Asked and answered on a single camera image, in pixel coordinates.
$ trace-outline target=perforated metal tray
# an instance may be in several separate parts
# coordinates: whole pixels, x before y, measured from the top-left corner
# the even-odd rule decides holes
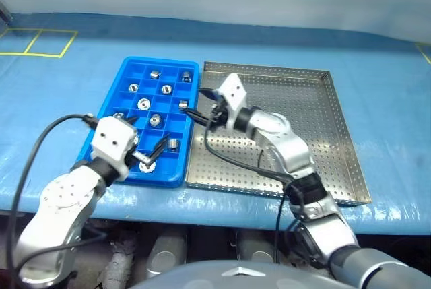
[[[286,116],[294,132],[310,147],[323,184],[338,203],[371,202],[329,71],[206,62],[201,87],[216,88],[229,73],[240,76],[248,92],[249,106]],[[198,110],[209,113],[212,103],[199,96]],[[210,154],[203,144],[203,130],[195,125],[188,186],[281,197],[280,182]],[[218,129],[210,134],[210,144],[237,160],[257,164],[260,148],[244,134],[228,135],[224,129]],[[265,157],[261,166],[271,168]]]

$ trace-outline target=stainless steel tray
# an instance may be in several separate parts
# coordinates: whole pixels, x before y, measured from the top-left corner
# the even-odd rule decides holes
[[[338,203],[371,202],[329,71],[205,62],[201,87],[216,88],[229,73],[240,76],[248,92],[249,106],[286,116],[294,132],[310,147],[323,184]],[[199,96],[198,110],[208,114],[212,103]],[[278,181],[210,154],[203,144],[203,130],[195,124],[186,176],[188,186],[281,197]],[[257,164],[260,148],[241,133],[228,135],[224,129],[218,129],[210,134],[210,144],[236,160]],[[265,157],[261,166],[271,168]]]

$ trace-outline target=metal nut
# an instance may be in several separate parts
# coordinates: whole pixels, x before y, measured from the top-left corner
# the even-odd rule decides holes
[[[191,75],[190,72],[184,71],[183,76],[181,77],[182,82],[191,82]]]
[[[117,113],[113,114],[113,117],[115,117],[116,119],[122,119],[122,118],[124,118],[124,113],[117,112]]]
[[[186,100],[181,100],[180,104],[178,105],[178,109],[179,110],[186,109],[188,105],[189,105],[189,102],[187,102]]]
[[[157,70],[151,71],[151,73],[150,73],[150,78],[151,79],[159,79],[159,77],[160,77],[160,72],[159,71],[157,71]]]
[[[151,163],[148,168],[145,165],[145,163],[142,163],[142,162],[139,163],[139,169],[140,169],[141,172],[144,172],[144,173],[151,173],[151,172],[154,171],[155,168],[156,168],[156,163],[155,162]]]
[[[139,85],[138,84],[131,84],[131,85],[129,85],[129,91],[130,92],[137,92],[138,89],[139,89]]]
[[[150,118],[150,125],[154,128],[160,127],[162,122],[162,117],[159,114],[154,114]]]
[[[169,95],[172,93],[172,86],[171,85],[163,85],[161,88],[162,94]]]
[[[179,139],[169,139],[168,150],[177,152],[180,150],[180,140]]]
[[[139,99],[139,101],[137,102],[137,107],[140,110],[149,110],[151,106],[151,102],[149,99],[147,98],[141,98]]]

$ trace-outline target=blue plastic tray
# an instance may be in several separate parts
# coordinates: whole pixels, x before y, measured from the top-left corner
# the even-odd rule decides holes
[[[159,79],[150,79],[153,70],[160,73]],[[191,73],[191,82],[181,82],[184,71]],[[178,109],[178,104],[181,100],[186,100],[189,108],[195,108],[199,75],[199,65],[194,62],[141,57],[128,57],[123,61],[98,117],[119,112],[126,117],[138,116],[135,123],[139,136],[137,148],[145,154],[149,154],[167,133],[170,138],[180,140],[180,150],[170,152],[166,148],[157,159],[156,169],[152,173],[143,173],[138,165],[134,166],[125,183],[163,187],[177,187],[183,183],[193,122]],[[137,92],[129,91],[131,84],[139,85]],[[161,87],[166,84],[173,88],[171,95],[163,95],[161,92]],[[138,109],[137,103],[141,98],[150,100],[149,110]],[[162,117],[162,126],[157,129],[148,121],[156,113]],[[93,131],[89,133],[78,160],[90,159],[93,134]]]

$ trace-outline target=yellow tape line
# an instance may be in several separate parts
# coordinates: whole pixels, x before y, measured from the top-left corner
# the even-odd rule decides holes
[[[72,42],[75,40],[76,36],[78,35],[78,31],[72,31],[72,30],[56,30],[56,29],[50,29],[50,28],[7,28],[0,34],[0,38],[5,36],[5,34],[8,33],[9,31],[37,31],[37,34],[30,41],[30,43],[27,45],[26,49],[23,52],[0,52],[0,55],[30,55],[34,57],[61,58],[63,57],[63,55],[65,55],[66,51],[69,49]],[[69,42],[67,42],[66,46],[59,54],[29,52],[33,44],[38,40],[38,38],[43,32],[71,33],[72,37],[70,38]]]
[[[431,65],[431,59],[430,57],[425,53],[425,51],[422,49],[423,46],[430,46],[431,44],[426,44],[426,43],[415,43],[416,48],[418,48],[419,52],[421,52],[421,54],[424,56],[426,62],[428,62],[428,64]]]

